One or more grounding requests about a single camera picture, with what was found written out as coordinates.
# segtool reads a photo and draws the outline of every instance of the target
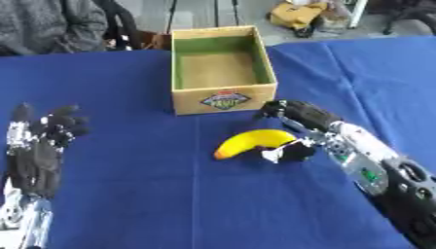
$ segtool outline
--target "robotic hand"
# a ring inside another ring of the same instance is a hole
[[[262,156],[305,160],[322,148],[361,193],[417,248],[436,248],[436,177],[396,153],[364,128],[302,101],[268,102],[256,115],[279,118],[303,138]]]
[[[21,104],[7,133],[7,168],[2,177],[0,249],[44,248],[53,218],[50,199],[60,180],[65,148],[88,132],[87,119],[73,118],[78,106],[65,106],[32,122]]]

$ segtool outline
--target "open box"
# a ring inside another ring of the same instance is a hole
[[[255,26],[172,32],[177,115],[259,109],[277,83]]]

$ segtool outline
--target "chair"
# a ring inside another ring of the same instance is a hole
[[[417,19],[426,24],[433,35],[436,35],[436,18],[429,14],[436,14],[436,7],[422,4],[422,0],[396,0],[388,4],[388,21],[383,30],[384,35],[392,33],[393,24],[400,19]]]
[[[131,47],[133,50],[141,50],[141,38],[136,27],[133,15],[116,0],[93,0],[106,14],[108,29],[104,35],[105,40],[115,40],[115,51],[126,50]]]

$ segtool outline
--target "person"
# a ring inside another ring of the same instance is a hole
[[[106,29],[92,0],[0,0],[0,55],[103,51]]]

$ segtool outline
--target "floor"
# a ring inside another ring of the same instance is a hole
[[[169,9],[173,0],[118,0],[128,8],[137,20],[140,29],[164,32],[167,29]],[[176,0],[176,12],[172,29],[201,28],[235,25],[236,18],[233,0]],[[305,42],[327,39],[385,38],[395,36],[431,35],[430,30],[416,20],[401,20],[395,25],[394,33],[385,36],[381,31],[385,17],[366,15],[355,29],[349,29],[342,35],[315,32],[310,39],[296,38],[286,28],[274,26],[265,19],[265,15],[282,0],[238,0],[239,22],[256,25],[267,45],[283,42]]]

